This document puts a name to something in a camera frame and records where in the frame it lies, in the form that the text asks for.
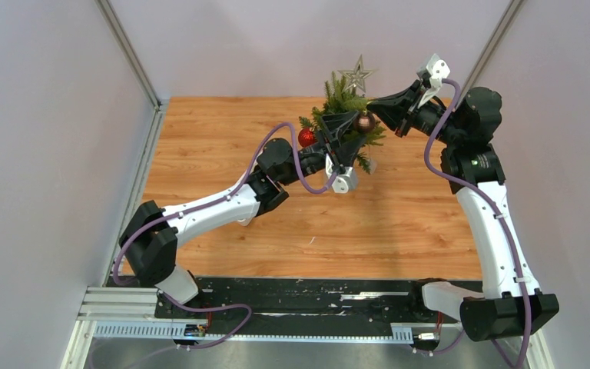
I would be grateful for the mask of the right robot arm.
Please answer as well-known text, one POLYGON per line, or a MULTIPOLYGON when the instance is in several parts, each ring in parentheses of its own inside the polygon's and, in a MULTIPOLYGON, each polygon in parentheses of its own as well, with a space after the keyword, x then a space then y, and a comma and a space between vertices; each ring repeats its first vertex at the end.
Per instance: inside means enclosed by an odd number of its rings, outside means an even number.
POLYGON ((419 82, 394 95, 369 102, 397 136, 416 129, 430 143, 444 144, 433 173, 449 182, 474 238, 482 270, 481 291, 442 279, 418 281, 408 310, 418 321, 437 312, 460 322, 473 341, 529 338, 559 312, 554 294, 546 294, 528 266, 509 214, 505 174, 492 145, 502 121, 501 95, 489 88, 470 89, 460 103, 423 102, 419 82))

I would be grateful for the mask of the small green christmas tree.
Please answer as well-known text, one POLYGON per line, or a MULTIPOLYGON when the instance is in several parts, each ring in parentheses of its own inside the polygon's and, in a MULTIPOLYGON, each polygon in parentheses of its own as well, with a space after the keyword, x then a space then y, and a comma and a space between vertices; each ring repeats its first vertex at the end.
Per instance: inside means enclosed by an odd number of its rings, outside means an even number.
MULTIPOLYGON (((323 115, 339 114, 348 111, 367 111, 366 105, 368 98, 359 95, 356 91, 344 91, 344 80, 341 80, 336 73, 331 74, 331 79, 324 82, 325 101, 321 108, 314 106, 311 108, 310 117, 299 117, 301 128, 313 128, 317 131, 321 128, 321 117, 323 115)), ((349 140, 355 136, 367 136, 366 144, 360 149, 356 157, 357 164, 366 172, 366 160, 371 158, 370 148, 381 146, 381 140, 385 138, 385 128, 381 121, 376 118, 376 127, 369 134, 360 134, 355 132, 345 136, 344 140, 349 140)))

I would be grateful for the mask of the red glitter ball ornament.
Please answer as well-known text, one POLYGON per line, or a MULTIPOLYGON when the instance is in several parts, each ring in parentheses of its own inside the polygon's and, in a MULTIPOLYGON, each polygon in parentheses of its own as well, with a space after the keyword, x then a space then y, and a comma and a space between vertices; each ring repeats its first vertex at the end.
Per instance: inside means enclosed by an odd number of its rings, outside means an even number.
POLYGON ((317 143, 316 132, 313 128, 301 128, 297 140, 301 148, 308 148, 317 143))

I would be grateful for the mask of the dark brown ball ornament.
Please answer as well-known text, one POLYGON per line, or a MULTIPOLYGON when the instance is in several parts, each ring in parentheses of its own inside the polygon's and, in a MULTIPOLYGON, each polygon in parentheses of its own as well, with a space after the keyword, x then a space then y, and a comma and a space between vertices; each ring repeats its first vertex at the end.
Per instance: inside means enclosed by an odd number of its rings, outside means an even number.
POLYGON ((357 115, 353 127, 360 134, 369 134, 376 127, 376 119, 372 113, 362 111, 357 115))

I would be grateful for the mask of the clear battery box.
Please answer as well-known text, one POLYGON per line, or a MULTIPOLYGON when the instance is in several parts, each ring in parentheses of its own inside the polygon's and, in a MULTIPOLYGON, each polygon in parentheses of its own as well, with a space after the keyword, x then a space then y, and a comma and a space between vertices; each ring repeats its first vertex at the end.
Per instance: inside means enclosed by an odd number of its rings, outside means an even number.
POLYGON ((377 168, 377 162, 372 158, 368 158, 366 160, 366 172, 368 174, 372 175, 376 171, 376 168, 377 168))

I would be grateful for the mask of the silver star ornament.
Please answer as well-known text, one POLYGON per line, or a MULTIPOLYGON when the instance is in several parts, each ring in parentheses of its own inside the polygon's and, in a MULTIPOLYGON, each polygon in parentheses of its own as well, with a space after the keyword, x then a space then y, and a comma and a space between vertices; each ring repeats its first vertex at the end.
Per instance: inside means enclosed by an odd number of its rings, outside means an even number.
POLYGON ((366 94, 366 80, 376 72, 376 69, 365 68, 363 55, 360 54, 351 69, 337 70, 340 79, 344 80, 344 91, 359 91, 366 94))

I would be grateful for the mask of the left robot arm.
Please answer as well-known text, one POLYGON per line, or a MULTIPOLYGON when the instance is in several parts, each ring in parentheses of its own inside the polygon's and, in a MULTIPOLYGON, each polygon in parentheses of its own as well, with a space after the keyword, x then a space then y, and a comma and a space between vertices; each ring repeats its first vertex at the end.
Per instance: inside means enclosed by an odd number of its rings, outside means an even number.
POLYGON ((271 212, 288 199, 285 186, 295 182, 311 194, 354 190, 358 184, 354 162, 366 144, 368 120, 361 111, 325 115, 314 143, 305 148, 298 148, 294 126, 280 123, 263 138, 230 188, 184 204, 141 204, 119 238, 114 282, 158 288, 175 300, 184 317, 197 317, 204 309, 204 297, 194 277, 177 265, 178 248, 226 224, 247 225, 271 212))

